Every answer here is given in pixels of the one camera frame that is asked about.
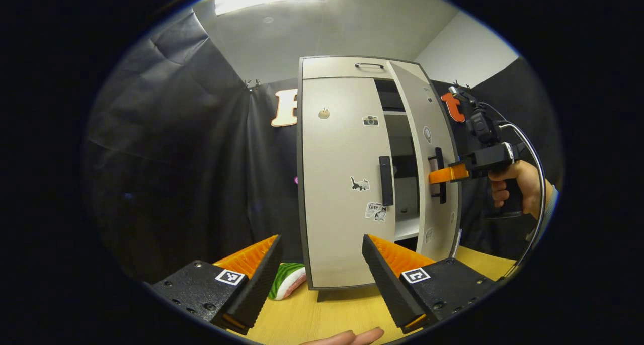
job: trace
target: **white cabinet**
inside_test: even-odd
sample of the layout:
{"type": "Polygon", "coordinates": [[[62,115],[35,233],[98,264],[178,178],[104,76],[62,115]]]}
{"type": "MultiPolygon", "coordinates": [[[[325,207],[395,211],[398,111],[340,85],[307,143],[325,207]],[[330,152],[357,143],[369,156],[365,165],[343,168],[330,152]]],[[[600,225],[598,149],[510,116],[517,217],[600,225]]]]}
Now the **white cabinet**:
{"type": "Polygon", "coordinates": [[[437,167],[428,157],[437,147],[445,164],[457,155],[440,98],[420,65],[314,57],[302,58],[299,67],[297,171],[309,288],[372,285],[362,256],[366,233],[392,242],[420,233],[418,253],[437,261],[450,256],[460,183],[448,183],[442,199],[432,196],[438,189],[430,188],[428,175],[437,167]],[[378,79],[395,82],[404,112],[383,110],[378,79]],[[394,173],[401,155],[411,159],[415,176],[394,173]]]}

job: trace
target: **sticker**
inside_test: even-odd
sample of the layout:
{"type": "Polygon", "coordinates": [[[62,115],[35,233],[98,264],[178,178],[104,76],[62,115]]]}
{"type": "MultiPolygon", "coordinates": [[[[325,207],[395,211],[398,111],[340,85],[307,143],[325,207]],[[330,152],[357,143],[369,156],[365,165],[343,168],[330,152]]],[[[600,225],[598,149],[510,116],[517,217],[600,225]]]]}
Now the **sticker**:
{"type": "Polygon", "coordinates": [[[402,275],[409,283],[416,283],[430,278],[427,272],[425,272],[425,270],[422,268],[405,271],[402,273],[402,275]]]}
{"type": "Polygon", "coordinates": [[[243,278],[244,274],[230,270],[223,270],[215,279],[223,283],[228,283],[228,285],[237,286],[243,278]]]}
{"type": "Polygon", "coordinates": [[[378,123],[378,117],[377,116],[363,116],[363,124],[364,126],[380,126],[378,123]]]}
{"type": "Polygon", "coordinates": [[[320,113],[317,115],[318,118],[321,118],[322,120],[326,120],[329,118],[329,108],[325,107],[324,109],[320,110],[320,113]]]}
{"type": "Polygon", "coordinates": [[[384,217],[387,215],[387,207],[380,208],[379,211],[373,215],[373,220],[376,222],[384,222],[384,217]]]}
{"type": "Polygon", "coordinates": [[[375,212],[379,212],[380,209],[382,209],[381,203],[366,203],[366,211],[364,212],[364,217],[371,218],[373,217],[373,214],[375,214],[375,212]]]}
{"type": "Polygon", "coordinates": [[[430,88],[423,88],[423,90],[425,91],[425,95],[427,96],[427,100],[428,100],[429,102],[434,102],[434,100],[432,99],[432,96],[433,96],[432,89],[430,89],[430,88]]]}
{"type": "Polygon", "coordinates": [[[425,244],[432,242],[434,240],[434,227],[430,228],[425,232],[425,244]]]}
{"type": "Polygon", "coordinates": [[[423,136],[425,136],[425,139],[427,139],[428,143],[432,143],[432,132],[430,131],[430,128],[428,127],[423,127],[423,136]]]}
{"type": "Polygon", "coordinates": [[[356,182],[354,177],[351,177],[351,189],[353,191],[366,192],[370,189],[369,180],[363,178],[360,182],[356,182]]]}

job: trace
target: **black backdrop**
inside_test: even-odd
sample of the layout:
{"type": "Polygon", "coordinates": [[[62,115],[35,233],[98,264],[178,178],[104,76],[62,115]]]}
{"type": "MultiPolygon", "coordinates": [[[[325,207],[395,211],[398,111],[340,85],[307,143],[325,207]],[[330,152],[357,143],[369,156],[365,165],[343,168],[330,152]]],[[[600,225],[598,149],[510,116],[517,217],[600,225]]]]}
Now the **black backdrop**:
{"type": "MultiPolygon", "coordinates": [[[[433,84],[439,95],[451,85],[433,84]]],[[[295,78],[247,88],[192,13],[131,48],[97,96],[85,152],[92,215],[126,273],[155,282],[278,233],[284,261],[303,260],[296,125],[271,126],[275,93],[294,88],[295,78]]],[[[472,92],[524,129],[560,183],[560,136],[527,63],[517,59],[472,92]]],[[[464,123],[450,124],[459,154],[480,147],[464,123]]],[[[518,258],[534,219],[483,224],[485,179],[463,182],[463,200],[461,244],[518,258]]]]}

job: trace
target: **hand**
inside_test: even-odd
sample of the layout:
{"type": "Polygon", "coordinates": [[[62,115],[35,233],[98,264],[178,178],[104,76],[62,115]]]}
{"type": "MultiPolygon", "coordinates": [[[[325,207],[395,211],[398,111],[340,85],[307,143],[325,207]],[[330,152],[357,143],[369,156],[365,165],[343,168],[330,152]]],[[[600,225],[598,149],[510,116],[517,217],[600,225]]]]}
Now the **hand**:
{"type": "Polygon", "coordinates": [[[353,331],[345,331],[338,335],[302,343],[302,345],[369,345],[384,335],[384,330],[380,327],[364,332],[360,335],[354,334],[353,331]]]}
{"type": "MultiPolygon", "coordinates": [[[[519,189],[524,196],[523,212],[531,214],[534,219],[539,216],[539,201],[541,191],[539,190],[539,172],[534,166],[527,162],[518,161],[509,166],[505,171],[499,173],[488,173],[492,180],[492,199],[494,206],[503,207],[504,201],[509,198],[510,193],[506,191],[505,179],[516,179],[519,189]]],[[[552,195],[552,184],[545,180],[545,204],[547,205],[552,195]]]]}

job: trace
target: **finger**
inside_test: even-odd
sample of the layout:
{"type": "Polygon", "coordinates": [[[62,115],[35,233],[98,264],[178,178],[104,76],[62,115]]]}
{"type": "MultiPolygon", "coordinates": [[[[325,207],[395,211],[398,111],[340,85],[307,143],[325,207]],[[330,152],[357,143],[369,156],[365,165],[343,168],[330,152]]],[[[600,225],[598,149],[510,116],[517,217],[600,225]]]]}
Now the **finger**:
{"type": "Polygon", "coordinates": [[[492,192],[492,199],[494,199],[495,201],[504,201],[507,198],[510,198],[510,192],[508,191],[492,192]]]}
{"type": "Polygon", "coordinates": [[[504,179],[514,179],[519,176],[519,172],[520,172],[519,162],[515,162],[514,164],[506,168],[506,170],[504,171],[498,171],[498,172],[489,171],[488,177],[494,181],[499,181],[504,179]]]}
{"type": "Polygon", "coordinates": [[[379,338],[381,338],[384,335],[384,330],[381,329],[380,327],[376,327],[375,329],[371,329],[367,332],[364,332],[354,339],[354,342],[351,343],[351,345],[369,345],[369,343],[373,343],[379,338]]]}
{"type": "Polygon", "coordinates": [[[301,345],[352,345],[355,338],[356,334],[354,334],[353,331],[348,330],[335,336],[305,342],[301,345]]]}
{"type": "Polygon", "coordinates": [[[492,181],[492,191],[503,191],[506,186],[506,182],[503,180],[492,181]]]}

